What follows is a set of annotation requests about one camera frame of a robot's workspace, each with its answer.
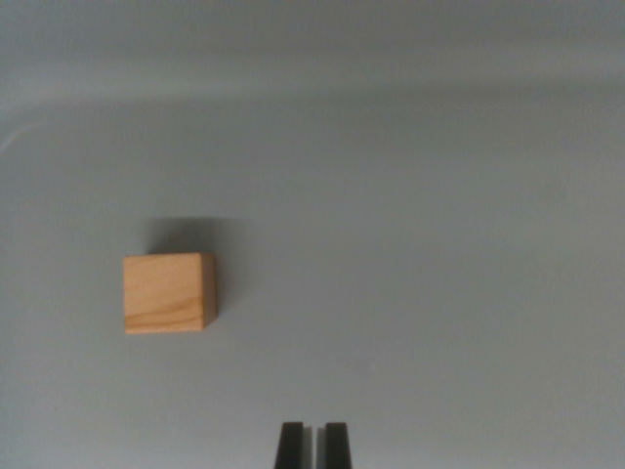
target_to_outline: wood grain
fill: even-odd
[[[213,254],[130,256],[123,267],[126,333],[202,330],[217,317]]]

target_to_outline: wooden cube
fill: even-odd
[[[216,289],[213,254],[125,257],[126,333],[202,330],[217,317]]]

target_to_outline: wooden block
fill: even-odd
[[[126,333],[202,330],[216,317],[213,254],[124,258]]]

